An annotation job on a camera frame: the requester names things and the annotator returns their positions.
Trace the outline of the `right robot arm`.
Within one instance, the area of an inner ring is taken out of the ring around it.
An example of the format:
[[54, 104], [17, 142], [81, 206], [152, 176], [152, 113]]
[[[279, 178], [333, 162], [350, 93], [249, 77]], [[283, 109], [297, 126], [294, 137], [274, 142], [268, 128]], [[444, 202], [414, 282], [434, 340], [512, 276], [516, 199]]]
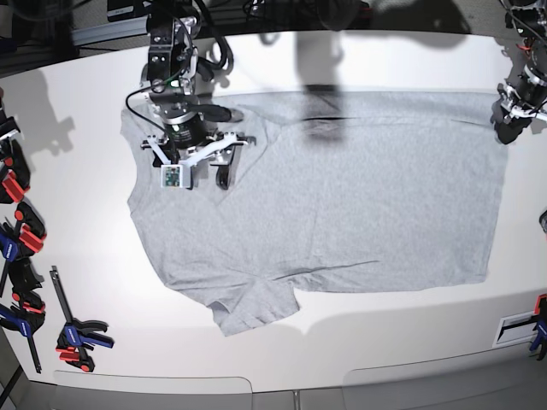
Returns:
[[201, 23], [210, 19], [201, 1], [149, 1], [146, 9], [150, 46], [141, 91], [160, 121], [158, 134], [148, 135], [140, 147], [152, 151], [163, 187], [192, 189], [197, 168], [206, 163], [216, 169], [217, 187], [227, 190], [236, 149], [250, 139], [216, 125], [240, 122], [243, 115], [201, 102], [196, 94], [197, 78], [211, 82], [226, 65], [226, 40], [217, 40], [218, 62], [199, 55], [194, 39]]

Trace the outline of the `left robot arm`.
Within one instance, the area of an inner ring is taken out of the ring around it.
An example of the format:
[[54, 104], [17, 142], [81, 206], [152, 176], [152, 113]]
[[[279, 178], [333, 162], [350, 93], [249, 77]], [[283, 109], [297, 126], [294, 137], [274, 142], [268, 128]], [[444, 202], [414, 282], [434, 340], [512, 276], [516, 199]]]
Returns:
[[521, 37], [526, 62], [515, 82], [499, 89], [495, 131], [501, 144], [513, 143], [534, 120], [546, 121], [546, 2], [501, 1], [505, 25]]

